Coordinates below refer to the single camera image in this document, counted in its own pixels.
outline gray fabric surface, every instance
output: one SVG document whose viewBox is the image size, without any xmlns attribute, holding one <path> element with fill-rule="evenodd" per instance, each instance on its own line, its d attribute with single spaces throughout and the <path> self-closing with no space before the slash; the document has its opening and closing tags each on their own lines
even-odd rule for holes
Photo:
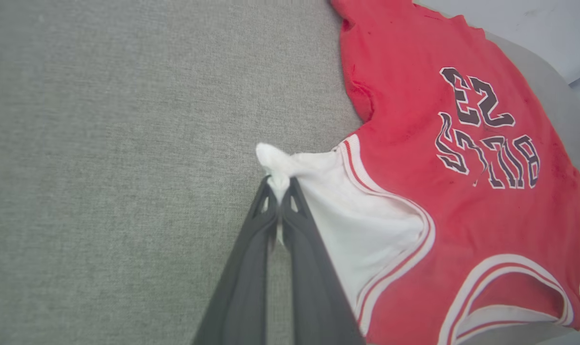
<svg viewBox="0 0 580 345">
<path fill-rule="evenodd" d="M 191 341 L 262 176 L 255 144 L 326 151 L 360 125 L 339 28 L 325 0 L 0 0 L 0 344 Z M 580 167 L 579 102 L 503 48 Z M 288 344 L 279 249 L 268 339 Z"/>
</svg>

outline white wall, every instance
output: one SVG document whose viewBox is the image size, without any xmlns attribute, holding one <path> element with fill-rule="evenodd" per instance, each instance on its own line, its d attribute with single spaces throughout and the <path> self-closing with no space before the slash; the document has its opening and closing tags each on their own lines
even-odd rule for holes
<svg viewBox="0 0 580 345">
<path fill-rule="evenodd" d="M 571 83 L 580 78 L 580 0 L 415 0 L 537 53 Z"/>
</svg>

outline white cloth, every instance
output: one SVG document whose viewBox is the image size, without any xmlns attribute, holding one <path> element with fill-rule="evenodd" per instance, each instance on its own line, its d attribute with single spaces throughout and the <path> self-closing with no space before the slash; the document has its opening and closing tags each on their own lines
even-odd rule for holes
<svg viewBox="0 0 580 345">
<path fill-rule="evenodd" d="M 405 205 L 363 192 L 349 179 L 341 153 L 287 153 L 258 144 L 256 154 L 281 201 L 296 177 L 345 295 L 354 308 L 369 279 L 410 248 L 423 221 Z"/>
</svg>

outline printed number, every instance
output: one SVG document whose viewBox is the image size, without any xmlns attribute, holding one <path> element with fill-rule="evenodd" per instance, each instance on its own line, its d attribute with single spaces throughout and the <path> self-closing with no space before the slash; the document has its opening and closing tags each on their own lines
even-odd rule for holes
<svg viewBox="0 0 580 345">
<path fill-rule="evenodd" d="M 481 81 L 476 77 L 469 77 L 469 80 L 471 81 L 471 85 L 473 85 L 475 92 L 483 96 L 482 100 L 478 103 L 478 107 L 482 112 L 483 120 L 486 124 L 491 127 L 515 125 L 515 118 L 513 118 L 513 116 L 508 112 L 499 114 L 495 118 L 490 117 L 491 112 L 498 105 L 498 98 L 496 98 L 492 85 L 485 81 Z"/>
<path fill-rule="evenodd" d="M 456 112 L 458 113 L 458 120 L 462 124 L 479 127 L 481 118 L 477 109 L 468 106 L 469 100 L 466 97 L 466 91 L 471 88 L 467 85 L 466 80 L 462 77 L 460 72 L 453 67 L 443 68 L 441 76 L 454 88 L 454 97 L 456 98 Z M 456 80 L 460 82 L 460 88 L 456 86 Z M 467 104 L 466 111 L 463 111 L 460 105 Z"/>
<path fill-rule="evenodd" d="M 456 113 L 458 114 L 458 120 L 460 120 L 462 124 L 479 127 L 482 117 L 483 121 L 491 127 L 515 125 L 515 118 L 513 118 L 513 116 L 508 112 L 492 117 L 492 113 L 498 105 L 498 97 L 496 97 L 492 85 L 476 77 L 469 77 L 473 90 L 480 96 L 483 96 L 483 98 L 478 102 L 478 107 L 481 111 L 480 117 L 477 109 L 468 106 L 469 101 L 466 91 L 471 90 L 471 86 L 469 86 L 460 72 L 458 72 L 456 68 L 446 67 L 442 68 L 439 73 L 443 76 L 445 81 L 454 88 Z M 466 111 L 463 111 L 462 105 L 466 105 Z"/>
</svg>

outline jersey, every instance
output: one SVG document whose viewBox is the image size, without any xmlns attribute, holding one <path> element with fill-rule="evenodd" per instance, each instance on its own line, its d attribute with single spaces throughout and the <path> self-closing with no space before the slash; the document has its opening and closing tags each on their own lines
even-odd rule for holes
<svg viewBox="0 0 580 345">
<path fill-rule="evenodd" d="M 365 121 L 338 146 L 348 178 L 423 226 L 351 301 L 367 343 L 580 328 L 580 173 L 522 74 L 461 16 L 410 0 L 332 4 Z"/>
</svg>

